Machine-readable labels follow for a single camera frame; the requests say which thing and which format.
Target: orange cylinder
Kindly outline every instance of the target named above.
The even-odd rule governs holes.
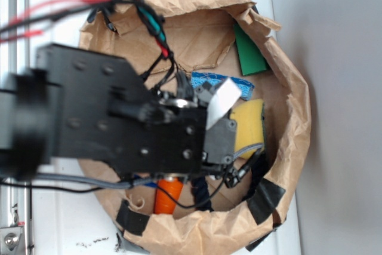
[[[179,199],[183,184],[178,179],[175,179],[173,182],[161,179],[157,184],[171,194],[174,199]],[[155,214],[172,214],[175,206],[176,203],[172,201],[164,192],[159,189],[156,190]]]

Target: gray wall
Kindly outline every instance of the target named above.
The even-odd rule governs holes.
[[[281,47],[310,84],[297,188],[304,255],[382,254],[382,0],[273,0]]]

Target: blue sponge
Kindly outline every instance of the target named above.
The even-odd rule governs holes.
[[[193,88],[196,88],[197,86],[202,85],[206,81],[208,81],[211,85],[216,85],[226,78],[227,76],[214,74],[214,73],[192,72],[191,85]],[[230,78],[241,89],[242,91],[241,98],[246,101],[250,100],[252,97],[252,92],[253,92],[253,89],[255,88],[255,85],[247,80],[243,80],[240,78],[235,78],[235,77],[230,77]]]

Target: green block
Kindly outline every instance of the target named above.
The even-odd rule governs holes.
[[[235,24],[233,29],[235,30],[236,46],[238,47],[243,76],[269,70],[269,65],[263,55],[261,55],[260,50],[243,29],[241,29],[240,25]]]

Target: yellow sponge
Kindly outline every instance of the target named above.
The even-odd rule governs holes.
[[[254,143],[264,143],[263,109],[264,101],[257,99],[247,101],[232,110],[230,118],[238,124],[235,152]],[[250,150],[241,155],[241,158],[249,159],[254,152]]]

